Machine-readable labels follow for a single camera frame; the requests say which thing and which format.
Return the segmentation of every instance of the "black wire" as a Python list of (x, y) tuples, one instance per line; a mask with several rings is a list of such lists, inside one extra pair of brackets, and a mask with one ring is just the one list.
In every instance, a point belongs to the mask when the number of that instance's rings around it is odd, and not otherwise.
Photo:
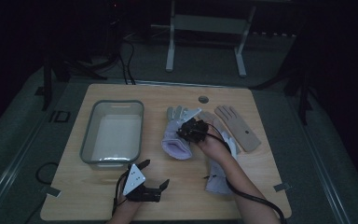
[(124, 64), (123, 58), (121, 57), (121, 54), (118, 54), (118, 58), (120, 59), (121, 64), (123, 65), (123, 78), (124, 78), (124, 81), (126, 82), (126, 85), (128, 85), (129, 83), (127, 82), (126, 69), (125, 69), (126, 66)]
[(115, 213), (116, 209), (117, 209), (120, 205), (122, 205), (124, 202), (127, 201), (127, 199), (125, 199), (123, 202), (117, 203), (118, 193), (119, 193), (119, 190), (118, 190), (118, 189), (119, 189), (119, 187), (120, 187), (121, 180), (122, 180), (125, 176), (127, 176), (128, 173), (129, 173), (129, 171), (126, 171), (124, 174), (122, 174), (122, 175), (120, 176), (120, 178), (118, 179), (117, 183), (116, 183), (116, 192), (115, 192), (115, 198), (114, 198), (114, 200), (113, 200), (112, 215)]
[(282, 223), (282, 224), (286, 224), (286, 219), (284, 218), (283, 212), (281, 211), (281, 209), (280, 209), (277, 205), (275, 205), (274, 203), (271, 203), (271, 202), (269, 202), (269, 201), (267, 201), (267, 200), (265, 200), (265, 199), (255, 197), (255, 196), (253, 196), (253, 195), (250, 195), (250, 194), (247, 194), (247, 193), (244, 193), (244, 192), (241, 192), (241, 191), (235, 189), (235, 188), (228, 182), (227, 178), (226, 178), (226, 182), (227, 182), (228, 187), (229, 187), (234, 193), (240, 195), (242, 198), (245, 198), (245, 199), (248, 199), (248, 200), (257, 202), (257, 203), (262, 203), (262, 204), (264, 204), (264, 205), (266, 205), (266, 206), (268, 206), (268, 207), (274, 209), (274, 210), (278, 213), (278, 215), (279, 215), (279, 217), (280, 217), (280, 220), (281, 220), (281, 223)]
[(128, 61), (126, 67), (127, 67), (127, 72), (128, 72), (128, 74), (129, 74), (130, 80), (131, 80), (131, 84), (132, 84), (132, 85), (136, 85), (135, 79), (133, 79), (132, 74), (131, 74), (131, 70), (130, 70), (130, 63), (131, 63), (131, 60), (132, 60), (133, 53), (135, 52), (135, 47), (133, 46), (132, 43), (130, 43), (130, 42), (127, 41), (127, 40), (123, 40), (123, 43), (129, 44), (129, 45), (131, 46), (131, 48), (132, 48), (132, 52), (131, 52), (131, 55), (130, 55), (130, 58), (129, 58), (129, 61)]
[[(223, 138), (223, 135), (222, 135), (212, 124), (209, 124), (209, 125), (210, 125), (211, 127), (213, 127), (213, 128), (220, 134), (220, 136)], [(219, 140), (219, 142), (222, 143), (222, 144), (228, 149), (228, 151), (231, 151), (231, 150), (229, 149), (228, 144), (227, 144), (225, 141), (223, 141), (223, 140), (221, 140), (220, 138), (214, 136), (213, 134), (206, 133), (206, 135), (211, 136), (212, 138)], [(271, 202), (269, 202), (269, 201), (267, 201), (267, 200), (265, 200), (265, 199), (255, 197), (255, 196), (253, 196), (253, 195), (250, 195), (250, 194), (247, 194), (247, 193), (244, 193), (244, 192), (241, 192), (241, 191), (235, 189), (235, 188), (228, 182), (228, 179), (227, 179), (227, 178), (226, 178), (226, 182), (227, 182), (228, 187), (229, 187), (234, 193), (240, 195), (242, 198), (245, 198), (245, 199), (248, 199), (248, 200), (257, 202), (257, 203), (262, 203), (262, 204), (264, 204), (264, 205), (266, 205), (266, 206), (269, 206), (270, 208), (274, 209), (274, 210), (278, 213), (278, 215), (279, 215), (279, 217), (280, 217), (280, 220), (281, 220), (281, 223), (282, 223), (282, 224), (285, 224), (285, 223), (286, 223), (286, 219), (284, 218), (283, 212), (282, 212), (282, 210), (281, 210), (277, 205), (275, 205), (274, 203), (271, 203)]]

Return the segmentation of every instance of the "wooden tabletop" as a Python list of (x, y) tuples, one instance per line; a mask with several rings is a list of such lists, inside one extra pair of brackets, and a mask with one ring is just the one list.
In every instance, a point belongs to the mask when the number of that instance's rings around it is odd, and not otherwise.
[[(199, 102), (207, 96), (209, 103)], [(232, 196), (213, 194), (205, 190), (209, 174), (208, 158), (191, 144), (193, 156), (186, 161), (170, 157), (161, 147), (167, 125), (168, 106), (200, 107), (213, 113), (218, 105), (232, 105), (246, 120), (261, 145), (251, 153), (242, 151), (238, 161), (242, 169), (266, 198), (278, 205), (286, 217), (291, 208), (281, 184), (280, 174), (271, 153), (269, 141), (255, 105), (247, 89), (92, 84), (84, 98), (74, 128), (62, 154), (51, 186), (62, 193), (48, 195), (41, 211), (44, 220), (107, 220), (111, 217), (118, 178), (126, 168), (95, 170), (79, 156), (83, 137), (93, 105), (100, 100), (139, 100), (145, 106), (141, 155), (137, 162), (150, 159), (143, 169), (145, 185), (157, 188), (170, 179), (159, 203), (144, 203), (134, 220), (197, 220), (240, 218)]]

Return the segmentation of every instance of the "small round object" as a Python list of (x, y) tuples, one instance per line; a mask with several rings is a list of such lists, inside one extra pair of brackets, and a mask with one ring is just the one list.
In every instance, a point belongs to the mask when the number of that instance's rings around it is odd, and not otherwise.
[(209, 98), (207, 96), (200, 96), (199, 101), (202, 104), (207, 104), (209, 102)]

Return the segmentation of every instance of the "work glove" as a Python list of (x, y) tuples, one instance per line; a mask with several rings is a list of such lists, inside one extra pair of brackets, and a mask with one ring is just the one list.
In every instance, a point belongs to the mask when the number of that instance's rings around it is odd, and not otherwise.
[[(233, 137), (231, 137), (226, 130), (225, 126), (220, 122), (220, 119), (212, 113), (207, 111), (202, 111), (198, 114), (199, 119), (204, 120), (205, 122), (211, 123), (220, 134), (222, 134), (223, 140), (228, 144), (231, 155), (237, 159), (237, 145)], [(226, 174), (224, 173), (222, 167), (216, 161), (209, 159), (210, 174), (208, 176), (208, 181), (205, 187), (205, 190), (220, 193), (220, 194), (231, 194), (226, 181)]]
[(167, 109), (168, 124), (161, 141), (162, 148), (170, 156), (178, 160), (187, 160), (192, 157), (190, 143), (185, 139), (179, 137), (176, 133), (182, 124), (186, 122), (187, 108), (182, 108), (180, 105), (176, 108), (171, 106)]
[(214, 110), (214, 113), (225, 122), (237, 142), (245, 151), (251, 152), (261, 144), (255, 133), (249, 128), (248, 124), (234, 107), (220, 105)]

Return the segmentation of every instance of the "person's hand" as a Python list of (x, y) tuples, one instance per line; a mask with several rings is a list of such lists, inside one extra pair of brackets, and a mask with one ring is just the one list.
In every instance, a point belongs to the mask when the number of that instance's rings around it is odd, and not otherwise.
[[(208, 133), (222, 139), (220, 134), (211, 125), (209, 125)], [(209, 135), (206, 135), (204, 141), (198, 142), (197, 146), (203, 153), (205, 153), (206, 156), (214, 161), (217, 161), (218, 163), (226, 161), (227, 158), (231, 157), (231, 154), (228, 152), (226, 147), (220, 141)]]
[(121, 223), (130, 223), (133, 217), (135, 217), (136, 212), (141, 207), (142, 202), (133, 202), (126, 198), (123, 195), (123, 183), (125, 182), (124, 178), (120, 183), (118, 183), (121, 189), (117, 199), (116, 210), (112, 216), (112, 218), (106, 224), (121, 224)]

